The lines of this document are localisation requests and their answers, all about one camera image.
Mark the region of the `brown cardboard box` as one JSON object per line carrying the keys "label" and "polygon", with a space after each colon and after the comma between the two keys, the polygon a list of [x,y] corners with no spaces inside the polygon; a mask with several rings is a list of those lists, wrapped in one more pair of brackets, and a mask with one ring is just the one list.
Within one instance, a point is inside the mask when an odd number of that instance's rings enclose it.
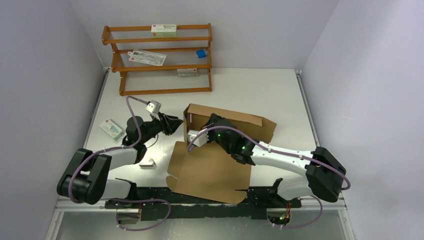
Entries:
{"label": "brown cardboard box", "polygon": [[215,142],[187,150],[188,132],[201,130],[212,113],[228,119],[249,137],[267,144],[271,142],[277,126],[277,123],[262,116],[189,104],[183,112],[184,140],[174,145],[166,184],[175,193],[238,204],[247,196],[251,165],[236,162]]}

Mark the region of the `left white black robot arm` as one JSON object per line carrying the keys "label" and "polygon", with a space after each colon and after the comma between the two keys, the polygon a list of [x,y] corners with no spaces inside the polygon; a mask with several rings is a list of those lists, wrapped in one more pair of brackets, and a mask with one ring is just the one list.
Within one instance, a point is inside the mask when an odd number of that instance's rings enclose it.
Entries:
{"label": "left white black robot arm", "polygon": [[144,121],[140,116],[126,122],[125,137],[121,146],[94,153],[85,148],[75,151],[58,181],[56,192],[75,203],[96,204],[99,200],[118,199],[126,208],[134,207],[139,200],[136,183],[124,178],[112,178],[109,172],[126,165],[135,165],[144,158],[146,142],[159,133],[174,134],[183,120],[159,113],[158,118]]}

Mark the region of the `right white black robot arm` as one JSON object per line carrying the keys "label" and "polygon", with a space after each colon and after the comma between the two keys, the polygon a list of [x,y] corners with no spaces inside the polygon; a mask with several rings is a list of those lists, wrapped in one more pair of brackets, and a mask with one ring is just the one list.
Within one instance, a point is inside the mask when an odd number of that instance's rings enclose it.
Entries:
{"label": "right white black robot arm", "polygon": [[269,166],[296,174],[290,179],[277,179],[270,193],[270,202],[282,207],[289,200],[315,196],[334,203],[346,180],[346,169],[321,146],[312,151],[290,150],[272,146],[247,136],[228,119],[215,113],[201,128],[208,143],[216,142],[236,162],[251,166]]}

